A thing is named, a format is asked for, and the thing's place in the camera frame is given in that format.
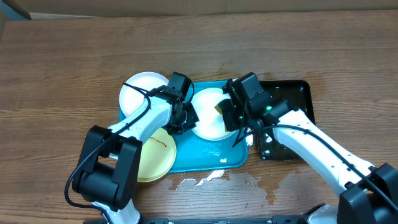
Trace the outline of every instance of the cardboard box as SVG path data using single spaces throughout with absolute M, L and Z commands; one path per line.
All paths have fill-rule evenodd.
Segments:
M 398 9 L 397 0 L 12 0 L 27 12 L 76 16 L 166 16 Z

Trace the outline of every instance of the yellow plate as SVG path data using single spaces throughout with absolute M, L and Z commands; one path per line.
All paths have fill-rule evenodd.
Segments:
M 172 136 L 159 128 L 142 147 L 138 182 L 151 182 L 163 177 L 173 166 L 177 147 Z

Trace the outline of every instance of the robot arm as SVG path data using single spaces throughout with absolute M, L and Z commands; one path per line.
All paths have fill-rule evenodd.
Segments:
M 373 165 L 370 162 L 358 158 L 332 140 L 332 138 L 317 128 L 303 111 L 289 111 L 280 117 L 279 121 L 277 124 L 288 124 L 310 130 L 331 145 L 347 161 L 354 164 L 362 174 L 367 176 L 371 173 L 369 167 L 373 167 Z M 345 187 L 346 183 L 356 184 L 362 179 L 314 137 L 289 128 L 275 128 L 273 132 L 275 139 L 292 149 L 314 168 L 328 182 L 337 196 L 347 190 Z
M 295 151 L 340 198 L 338 208 L 322 207 L 307 217 L 309 224 L 397 223 L 397 170 L 389 164 L 376 168 L 348 152 L 318 129 L 303 111 L 285 99 L 272 99 L 254 73 L 228 80 L 223 90 L 231 99 L 219 103 L 218 109 L 228 131 L 243 127 L 271 129 L 268 134 Z
M 191 84 L 188 77 L 175 72 L 167 86 L 146 93 L 148 98 L 125 120 L 108 129 L 94 126 L 88 131 L 78 162 L 81 169 L 72 176 L 72 189 L 106 210 L 110 223 L 138 223 L 140 219 L 131 197 L 143 143 L 159 128 L 183 134 L 195 127 L 195 110 L 190 103 L 183 104 Z M 103 150 L 97 150 L 104 142 Z M 115 168 L 99 162 L 99 156 L 117 159 Z

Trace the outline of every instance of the brown surface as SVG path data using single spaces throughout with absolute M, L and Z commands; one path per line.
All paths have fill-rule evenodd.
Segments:
M 34 13 L 78 16 L 170 16 L 250 12 L 398 9 L 396 0 L 7 0 Z
M 6 18 L 6 16 L 4 15 L 4 13 L 0 12 L 0 40 L 2 37 L 2 33 L 4 32 L 4 29 L 6 27 L 6 21 L 8 19 Z
M 358 11 L 8 22 L 0 45 L 0 220 L 99 217 L 67 205 L 65 181 L 87 130 L 118 121 L 121 83 L 147 70 L 195 81 L 250 71 L 262 80 L 304 79 L 319 127 L 363 159 L 398 167 L 397 21 L 398 11 Z M 337 202 L 306 163 L 249 153 L 245 165 L 199 187 L 209 172 L 140 185 L 136 207 L 146 217 L 238 218 Z

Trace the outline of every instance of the white bowl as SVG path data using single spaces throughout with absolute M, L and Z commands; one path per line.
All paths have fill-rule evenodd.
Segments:
M 155 72 L 141 72 L 133 75 L 126 81 L 127 84 L 151 90 L 162 85 L 167 85 L 169 80 Z M 119 105 L 123 114 L 128 117 L 144 102 L 144 96 L 138 91 L 123 85 L 119 94 Z
M 193 96 L 192 105 L 197 112 L 199 122 L 192 131 L 197 136 L 210 141 L 219 141 L 234 133 L 234 131 L 225 131 L 223 117 L 215 109 L 215 106 L 225 99 L 230 97 L 228 94 L 223 94 L 220 88 L 207 88 Z

